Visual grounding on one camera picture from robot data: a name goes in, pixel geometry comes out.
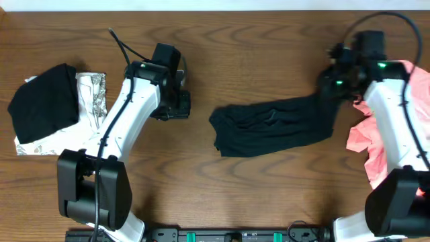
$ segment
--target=folded black cloth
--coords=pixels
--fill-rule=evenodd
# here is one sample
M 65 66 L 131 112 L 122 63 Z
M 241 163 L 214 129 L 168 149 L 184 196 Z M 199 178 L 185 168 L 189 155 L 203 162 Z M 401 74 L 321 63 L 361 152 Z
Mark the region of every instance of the folded black cloth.
M 329 138 L 340 101 L 319 94 L 216 109 L 210 123 L 223 157 L 254 157 Z
M 15 93 L 7 111 L 21 144 L 39 140 L 79 121 L 76 69 L 61 64 Z

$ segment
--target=white wall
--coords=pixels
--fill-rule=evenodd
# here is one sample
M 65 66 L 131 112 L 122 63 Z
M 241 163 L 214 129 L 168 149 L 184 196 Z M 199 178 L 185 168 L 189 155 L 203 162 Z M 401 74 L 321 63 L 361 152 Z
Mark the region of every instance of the white wall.
M 430 0 L 0 0 L 5 11 L 429 10 Z

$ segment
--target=crumpled cloth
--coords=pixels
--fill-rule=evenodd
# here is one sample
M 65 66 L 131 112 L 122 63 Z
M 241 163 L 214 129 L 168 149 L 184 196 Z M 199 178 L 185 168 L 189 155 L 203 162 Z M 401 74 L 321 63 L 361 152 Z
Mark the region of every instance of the crumpled cloth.
M 413 64 L 407 60 L 400 61 L 404 63 L 407 71 L 410 72 Z M 409 84 L 412 88 L 415 111 L 421 121 L 427 140 L 430 140 L 430 73 L 417 67 L 411 76 Z M 384 143 L 378 131 L 376 118 L 372 116 L 372 111 L 366 106 L 366 103 L 362 102 L 354 106 L 369 118 L 351 128 L 347 149 L 355 152 L 362 152 L 364 149 L 368 150 L 369 159 L 364 164 L 364 168 L 370 185 L 375 189 L 388 175 Z
M 106 79 L 104 73 L 77 73 L 79 121 L 54 134 L 28 144 L 20 144 L 15 137 L 18 155 L 59 155 L 64 149 L 82 148 L 101 126 L 106 115 Z

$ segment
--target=wooden table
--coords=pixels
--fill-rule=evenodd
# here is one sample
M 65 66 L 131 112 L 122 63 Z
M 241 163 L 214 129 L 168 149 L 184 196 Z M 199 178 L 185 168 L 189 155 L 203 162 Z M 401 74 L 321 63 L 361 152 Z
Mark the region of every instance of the wooden table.
M 132 210 L 149 223 L 182 227 L 287 227 L 326 223 L 363 210 L 371 191 L 367 153 L 345 149 L 363 116 L 345 104 L 333 136 L 307 147 L 224 158 L 208 118 L 215 107 L 312 93 L 329 64 L 325 50 L 360 11 L 6 13 L 0 25 L 0 240 L 64 241 L 81 225 L 58 213 L 54 156 L 16 155 L 7 105 L 26 77 L 59 63 L 107 73 L 107 104 L 126 66 L 108 33 L 145 56 L 174 44 L 189 66 L 188 120 L 149 120 L 132 150 Z M 430 39 L 428 12 L 407 12 Z M 390 59 L 413 59 L 415 41 L 400 20 L 380 17 Z M 425 42 L 428 49 L 430 42 Z M 421 66 L 430 69 L 430 56 Z

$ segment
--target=pink towel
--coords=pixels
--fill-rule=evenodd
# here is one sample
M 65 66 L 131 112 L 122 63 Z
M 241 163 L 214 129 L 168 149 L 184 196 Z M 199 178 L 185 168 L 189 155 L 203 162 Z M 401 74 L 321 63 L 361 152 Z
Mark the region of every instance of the pink towel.
M 400 61 L 404 63 L 407 71 L 410 72 L 413 64 L 406 60 Z M 412 87 L 415 111 L 423 125 L 427 140 L 430 140 L 430 73 L 417 67 L 409 83 Z M 376 119 L 372 116 L 372 112 L 366 106 L 366 103 L 362 102 L 354 106 L 369 118 L 351 128 L 347 149 L 355 152 L 368 149 L 369 159 L 364 164 L 364 168 L 369 177 L 370 185 L 375 189 L 388 175 L 384 143 L 378 131 Z

